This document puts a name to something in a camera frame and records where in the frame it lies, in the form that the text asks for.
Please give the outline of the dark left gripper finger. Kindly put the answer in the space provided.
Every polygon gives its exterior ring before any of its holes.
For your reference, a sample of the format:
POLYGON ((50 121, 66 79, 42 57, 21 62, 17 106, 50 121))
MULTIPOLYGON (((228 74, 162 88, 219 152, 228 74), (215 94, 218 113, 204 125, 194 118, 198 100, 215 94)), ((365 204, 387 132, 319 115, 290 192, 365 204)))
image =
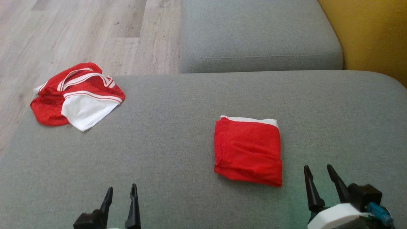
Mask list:
POLYGON ((131 203, 128 212, 128 219, 125 222, 125 227, 126 229, 141 229, 141 215, 136 184, 132 184, 129 197, 131 203))
POLYGON ((102 217, 103 220, 108 220, 108 214, 109 214, 110 206, 112 204, 112 199, 113 199, 113 187, 109 187, 107 189, 106 195, 105 195, 104 200, 100 207, 100 211, 103 214, 103 217, 102 217))

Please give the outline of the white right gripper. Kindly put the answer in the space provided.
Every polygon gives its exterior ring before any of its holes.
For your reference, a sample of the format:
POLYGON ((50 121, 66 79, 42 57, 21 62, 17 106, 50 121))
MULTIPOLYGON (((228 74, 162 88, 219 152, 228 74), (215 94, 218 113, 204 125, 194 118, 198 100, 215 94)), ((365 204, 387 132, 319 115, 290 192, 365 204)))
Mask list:
POLYGON ((332 165, 327 165, 331 181, 334 183, 341 204, 325 209, 325 201, 320 197, 314 185, 314 176, 308 165, 304 166, 304 178, 307 192, 308 209, 318 213, 308 223, 308 229, 367 229, 365 217, 369 213, 360 212, 350 204, 348 187, 332 165))

